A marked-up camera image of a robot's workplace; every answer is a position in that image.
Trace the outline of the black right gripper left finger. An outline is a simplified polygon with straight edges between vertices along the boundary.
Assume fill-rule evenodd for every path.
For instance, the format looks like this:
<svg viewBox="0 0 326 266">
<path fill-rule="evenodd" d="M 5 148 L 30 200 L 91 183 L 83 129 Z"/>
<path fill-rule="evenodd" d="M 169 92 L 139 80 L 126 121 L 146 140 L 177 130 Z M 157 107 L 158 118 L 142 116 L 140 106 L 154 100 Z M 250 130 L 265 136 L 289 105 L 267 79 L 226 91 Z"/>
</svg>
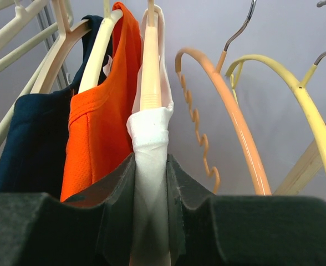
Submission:
<svg viewBox="0 0 326 266">
<path fill-rule="evenodd" d="M 0 194 L 0 265 L 128 265 L 135 156 L 64 202 Z"/>
</svg>

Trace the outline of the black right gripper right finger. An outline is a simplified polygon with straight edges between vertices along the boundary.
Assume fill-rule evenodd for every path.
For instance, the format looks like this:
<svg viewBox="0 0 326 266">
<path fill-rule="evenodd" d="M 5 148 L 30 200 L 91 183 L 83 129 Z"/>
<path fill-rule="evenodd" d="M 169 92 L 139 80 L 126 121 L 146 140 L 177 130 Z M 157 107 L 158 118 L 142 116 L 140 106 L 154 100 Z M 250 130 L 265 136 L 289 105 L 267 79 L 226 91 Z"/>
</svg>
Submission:
<svg viewBox="0 0 326 266">
<path fill-rule="evenodd" d="M 173 265 L 326 265 L 326 202 L 218 196 L 168 155 Z"/>
</svg>

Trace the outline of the white pink t shirt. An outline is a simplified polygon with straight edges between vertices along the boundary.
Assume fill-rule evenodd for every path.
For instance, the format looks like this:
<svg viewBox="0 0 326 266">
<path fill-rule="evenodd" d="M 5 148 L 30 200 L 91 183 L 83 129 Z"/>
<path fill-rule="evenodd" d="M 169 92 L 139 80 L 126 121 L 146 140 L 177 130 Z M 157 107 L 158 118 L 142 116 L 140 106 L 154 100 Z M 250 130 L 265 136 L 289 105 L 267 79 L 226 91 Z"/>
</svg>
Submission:
<svg viewBox="0 0 326 266">
<path fill-rule="evenodd" d="M 164 14 L 159 6 L 155 6 L 154 11 L 161 105 L 152 109 L 141 108 L 142 66 L 137 74 L 132 114 L 126 123 L 136 162 L 130 265 L 171 264 L 166 161 L 168 125 L 174 102 L 165 64 Z"/>
</svg>

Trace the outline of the yellow hanger with metal hook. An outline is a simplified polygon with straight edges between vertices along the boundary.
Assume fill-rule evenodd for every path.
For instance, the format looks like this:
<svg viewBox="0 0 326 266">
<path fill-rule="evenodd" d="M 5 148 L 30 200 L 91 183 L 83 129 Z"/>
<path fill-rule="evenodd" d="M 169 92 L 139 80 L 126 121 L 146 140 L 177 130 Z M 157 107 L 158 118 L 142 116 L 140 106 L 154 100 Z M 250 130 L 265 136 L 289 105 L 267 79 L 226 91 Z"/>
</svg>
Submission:
<svg viewBox="0 0 326 266">
<path fill-rule="evenodd" d="M 243 63 L 246 61 L 254 60 L 261 62 L 271 68 L 276 74 L 278 74 L 281 79 L 288 85 L 304 112 L 322 159 L 322 167 L 324 167 L 326 173 L 326 124 L 317 107 L 315 106 L 312 98 L 309 96 L 306 90 L 306 85 L 317 69 L 319 62 L 325 56 L 326 52 L 322 53 L 316 59 L 314 64 L 310 67 L 301 81 L 299 81 L 287 68 L 285 68 L 279 62 L 267 56 L 257 54 L 244 55 L 236 59 L 227 69 L 225 76 L 230 79 L 232 91 L 235 91 L 241 75 Z"/>
</svg>

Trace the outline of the orange hanger with metal hook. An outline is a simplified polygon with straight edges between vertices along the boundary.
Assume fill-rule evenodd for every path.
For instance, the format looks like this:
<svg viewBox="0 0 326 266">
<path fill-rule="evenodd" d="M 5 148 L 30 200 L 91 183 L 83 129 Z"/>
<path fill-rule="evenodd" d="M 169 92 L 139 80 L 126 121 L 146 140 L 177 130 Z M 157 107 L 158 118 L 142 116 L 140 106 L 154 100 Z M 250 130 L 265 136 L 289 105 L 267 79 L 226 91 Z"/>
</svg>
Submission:
<svg viewBox="0 0 326 266">
<path fill-rule="evenodd" d="M 228 86 L 226 85 L 225 81 L 221 76 L 221 69 L 226 59 L 227 50 L 230 44 L 239 35 L 241 35 L 242 32 L 248 26 L 253 16 L 253 12 L 255 10 L 256 4 L 257 4 L 256 1 L 251 1 L 250 8 L 247 13 L 245 21 L 243 22 L 240 29 L 227 40 L 216 66 L 212 64 L 212 62 L 209 60 L 206 54 L 191 47 L 181 48 L 175 56 L 175 72 L 179 79 L 180 85 L 183 89 L 183 94 L 189 108 L 191 121 L 195 124 L 195 134 L 196 134 L 197 142 L 199 146 L 203 147 L 202 162 L 206 171 L 206 175 L 208 178 L 211 177 L 215 178 L 213 193 L 217 193 L 220 187 L 221 178 L 218 169 L 215 166 L 210 167 L 208 165 L 207 154 L 210 148 L 208 143 L 208 137 L 206 134 L 201 135 L 199 133 L 199 125 L 200 125 L 199 112 L 198 109 L 192 108 L 193 101 L 192 101 L 191 91 L 187 89 L 186 78 L 183 74 L 181 74 L 182 56 L 186 54 L 191 58 L 193 58 L 196 62 L 199 63 L 199 65 L 203 68 L 205 73 L 208 75 L 210 81 L 213 83 L 215 89 L 217 90 L 231 118 L 236 134 L 240 141 L 244 157 L 248 165 L 249 173 L 251 175 L 252 183 L 256 194 L 261 196 L 270 196 L 272 193 L 269 186 L 268 178 L 264 171 L 262 160 L 259 156 L 252 134 L 243 117 L 242 111 L 238 106 L 237 100 L 234 98 L 234 96 L 230 92 Z"/>
</svg>

